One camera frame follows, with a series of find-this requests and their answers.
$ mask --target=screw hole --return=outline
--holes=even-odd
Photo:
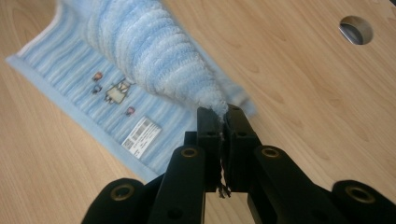
[[[351,197],[352,199],[354,199],[360,203],[375,202],[375,197],[373,196],[373,194],[371,194],[367,190],[362,189],[360,187],[347,186],[346,193],[349,195],[349,197]]]
[[[269,158],[277,158],[279,157],[279,152],[273,148],[264,148],[262,150],[262,155],[269,157]]]
[[[365,45],[372,41],[374,33],[368,21],[357,16],[347,16],[340,21],[341,34],[354,45]]]
[[[181,155],[183,157],[191,158],[198,155],[198,151],[195,148],[185,148],[181,150]]]
[[[116,186],[111,190],[110,196],[114,201],[124,201],[134,194],[134,186],[130,184],[123,184]]]

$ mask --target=wooden table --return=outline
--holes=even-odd
[[[38,35],[53,0],[0,2],[0,222],[79,223],[112,180],[137,178],[4,59]],[[166,0],[257,106],[266,145],[318,185],[356,179],[396,202],[396,7],[388,0]],[[358,16],[373,40],[353,45]],[[206,223],[252,223],[246,195],[207,196]]]

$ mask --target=printed tag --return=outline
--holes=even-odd
[[[123,141],[122,146],[134,154],[138,159],[143,155],[149,144],[160,133],[158,127],[150,119],[143,117]]]

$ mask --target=fabric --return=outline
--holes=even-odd
[[[196,130],[198,106],[254,113],[159,1],[59,0],[49,27],[7,61],[146,181]]]

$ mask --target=circular hole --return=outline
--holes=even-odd
[[[134,194],[134,186],[130,184],[123,184],[111,190],[110,196],[114,201],[123,201]]]
[[[191,158],[198,155],[198,151],[195,148],[185,148],[181,150],[181,155],[187,158]]]
[[[373,203],[375,202],[375,197],[373,194],[365,189],[356,186],[346,187],[346,193],[354,200],[360,203]]]
[[[277,158],[279,156],[279,152],[273,148],[265,148],[262,150],[262,155],[270,158]]]
[[[183,211],[179,208],[172,208],[168,211],[168,217],[171,219],[179,219],[183,217]]]
[[[318,209],[314,209],[311,211],[312,217],[314,217],[315,219],[319,220],[319,221],[327,221],[329,220],[329,217],[326,215],[326,213],[324,213],[321,210]]]
[[[374,36],[368,21],[357,16],[347,16],[340,21],[341,34],[354,45],[368,44]]]

